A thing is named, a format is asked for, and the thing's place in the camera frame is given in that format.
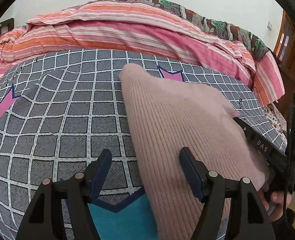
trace knit fabric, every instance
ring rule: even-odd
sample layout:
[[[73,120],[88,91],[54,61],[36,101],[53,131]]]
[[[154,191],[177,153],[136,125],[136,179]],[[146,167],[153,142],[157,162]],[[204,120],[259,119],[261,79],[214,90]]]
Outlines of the knit fabric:
[[[160,240],[190,239],[202,210],[179,163],[190,148],[197,160],[224,178],[246,176],[258,190],[269,171],[247,143],[236,112],[215,88],[148,74],[127,64],[119,75],[130,133]],[[228,215],[226,201],[223,215]]]

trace gray checkered bedsheet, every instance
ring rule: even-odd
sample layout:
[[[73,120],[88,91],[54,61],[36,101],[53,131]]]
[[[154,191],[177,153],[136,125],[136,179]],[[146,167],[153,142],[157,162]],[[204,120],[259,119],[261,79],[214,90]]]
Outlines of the gray checkered bedsheet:
[[[51,53],[10,69],[0,101],[12,84],[18,100],[0,120],[0,232],[14,239],[42,179],[67,179],[108,147],[113,163],[100,199],[118,203],[141,188],[118,74],[126,63],[161,77],[158,65],[183,71],[186,82],[217,88],[257,131],[283,152],[286,145],[253,93],[240,81],[204,67],[141,53],[81,49]],[[68,239],[73,239],[63,204]]]

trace striped blanket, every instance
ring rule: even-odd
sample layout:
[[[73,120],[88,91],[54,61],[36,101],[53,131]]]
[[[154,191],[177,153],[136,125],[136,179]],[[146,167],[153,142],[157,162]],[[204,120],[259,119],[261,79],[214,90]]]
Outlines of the striped blanket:
[[[170,12],[137,2],[96,1],[37,15],[26,29],[0,36],[0,78],[29,58],[79,48],[129,50],[202,65],[242,81],[262,106],[284,94],[270,52],[255,62],[242,42],[222,40]]]

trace ribbed texture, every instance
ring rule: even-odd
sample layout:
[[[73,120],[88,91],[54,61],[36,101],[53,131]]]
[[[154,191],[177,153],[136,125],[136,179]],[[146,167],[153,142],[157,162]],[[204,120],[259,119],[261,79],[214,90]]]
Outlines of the ribbed texture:
[[[233,120],[235,110],[215,88],[152,77],[127,64],[120,73],[129,128],[160,240],[192,236],[202,205],[179,164],[188,146],[197,160],[225,178],[249,177],[256,189],[268,176],[263,157]],[[223,215],[228,215],[226,202]]]

